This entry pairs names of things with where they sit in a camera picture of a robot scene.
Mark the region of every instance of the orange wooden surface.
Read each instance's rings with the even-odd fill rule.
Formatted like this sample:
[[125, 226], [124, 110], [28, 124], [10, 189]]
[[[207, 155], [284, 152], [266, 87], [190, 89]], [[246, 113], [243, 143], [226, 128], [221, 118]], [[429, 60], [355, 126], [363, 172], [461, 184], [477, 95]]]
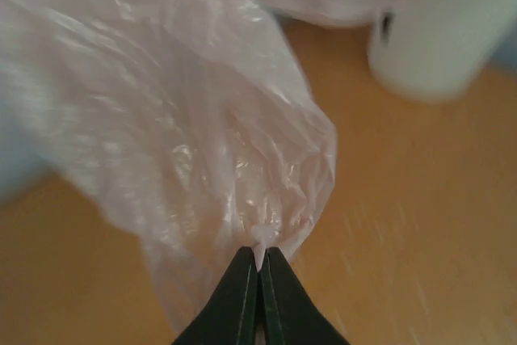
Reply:
[[[428, 107], [371, 78], [364, 32], [288, 28], [339, 133], [295, 269], [353, 345], [517, 343], [517, 80]], [[171, 340], [137, 240], [53, 177], [0, 208], [0, 344]]]

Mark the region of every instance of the table surface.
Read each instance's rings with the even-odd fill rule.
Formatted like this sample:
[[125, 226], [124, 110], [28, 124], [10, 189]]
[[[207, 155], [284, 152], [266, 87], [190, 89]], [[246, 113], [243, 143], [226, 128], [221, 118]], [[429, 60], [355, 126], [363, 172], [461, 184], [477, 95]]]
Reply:
[[[376, 84], [365, 31], [288, 38], [339, 133], [337, 183], [294, 263], [355, 345], [517, 343], [517, 80], [456, 103]], [[134, 237], [57, 177], [0, 208], [0, 344], [165, 344]]]

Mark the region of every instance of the pink plastic bag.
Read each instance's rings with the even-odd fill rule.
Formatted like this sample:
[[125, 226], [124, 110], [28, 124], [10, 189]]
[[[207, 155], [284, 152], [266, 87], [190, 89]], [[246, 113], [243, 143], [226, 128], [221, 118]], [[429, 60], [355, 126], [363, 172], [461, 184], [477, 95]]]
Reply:
[[[340, 24], [387, 0], [259, 1]], [[40, 149], [141, 238], [176, 330], [239, 246], [292, 256], [334, 185], [334, 127], [256, 0], [0, 0], [0, 72]]]

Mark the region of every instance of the white plastic bag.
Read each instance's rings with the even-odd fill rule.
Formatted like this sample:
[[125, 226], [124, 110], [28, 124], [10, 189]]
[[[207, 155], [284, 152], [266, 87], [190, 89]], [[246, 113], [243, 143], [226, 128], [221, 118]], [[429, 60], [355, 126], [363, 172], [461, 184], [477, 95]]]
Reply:
[[239, 246], [291, 256], [333, 187], [334, 127], [255, 0], [0, 0], [0, 72], [40, 148], [141, 238], [176, 330]]

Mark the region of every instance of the white container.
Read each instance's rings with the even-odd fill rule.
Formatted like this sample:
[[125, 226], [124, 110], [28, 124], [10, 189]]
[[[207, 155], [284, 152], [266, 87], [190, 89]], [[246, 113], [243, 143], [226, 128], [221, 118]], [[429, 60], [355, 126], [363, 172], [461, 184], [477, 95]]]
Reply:
[[451, 100], [467, 90], [516, 22], [517, 0], [410, 0], [385, 33], [382, 18], [376, 25], [370, 68], [405, 97]]

